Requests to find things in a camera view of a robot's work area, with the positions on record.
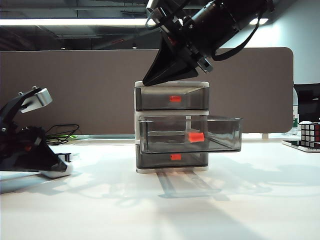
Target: ceiling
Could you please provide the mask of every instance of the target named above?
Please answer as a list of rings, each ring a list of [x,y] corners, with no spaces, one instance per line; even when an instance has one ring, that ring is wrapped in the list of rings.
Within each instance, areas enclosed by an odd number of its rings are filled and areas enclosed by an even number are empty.
[[[193,15],[208,0],[191,0],[185,11]],[[296,0],[273,0],[276,21]],[[148,0],[1,0],[1,19],[80,18],[136,19],[147,17]],[[0,26],[0,51],[157,49],[159,30],[110,26]]]

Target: white wall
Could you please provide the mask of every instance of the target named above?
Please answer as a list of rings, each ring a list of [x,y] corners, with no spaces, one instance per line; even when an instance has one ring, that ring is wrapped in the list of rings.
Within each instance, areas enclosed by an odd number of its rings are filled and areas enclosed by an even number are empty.
[[[248,27],[223,47],[233,48]],[[288,47],[294,54],[294,83],[320,83],[320,0],[298,0],[273,24],[262,26],[247,47]]]

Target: open drawer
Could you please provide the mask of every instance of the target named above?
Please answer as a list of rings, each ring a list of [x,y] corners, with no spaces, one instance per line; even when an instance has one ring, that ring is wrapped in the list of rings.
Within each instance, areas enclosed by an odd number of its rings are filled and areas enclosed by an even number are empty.
[[[242,119],[216,116],[143,116],[141,153],[237,152]]]

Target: plastic drawer unit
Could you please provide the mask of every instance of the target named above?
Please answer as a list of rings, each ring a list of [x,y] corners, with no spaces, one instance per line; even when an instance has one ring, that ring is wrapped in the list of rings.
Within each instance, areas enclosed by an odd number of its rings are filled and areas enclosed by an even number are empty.
[[[241,118],[209,116],[209,83],[134,85],[138,173],[208,169],[210,152],[241,150]]]

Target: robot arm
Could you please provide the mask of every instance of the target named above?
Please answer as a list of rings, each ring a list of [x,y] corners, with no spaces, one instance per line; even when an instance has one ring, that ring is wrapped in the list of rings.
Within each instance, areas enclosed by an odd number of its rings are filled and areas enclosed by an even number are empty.
[[[196,77],[197,67],[205,73],[212,71],[207,58],[222,61],[237,54],[258,29],[263,13],[274,10],[272,0],[213,0],[190,17],[183,11],[188,2],[154,1],[147,6],[150,16],[146,27],[160,27],[162,43],[143,79],[145,86]],[[216,55],[217,49],[257,17],[255,29],[241,45]]]
[[[41,127],[28,126],[17,132],[18,126],[13,122],[18,111],[36,110],[51,101],[46,88],[33,87],[20,92],[0,110],[0,171],[41,172],[50,178],[71,174],[70,153],[54,153]]]

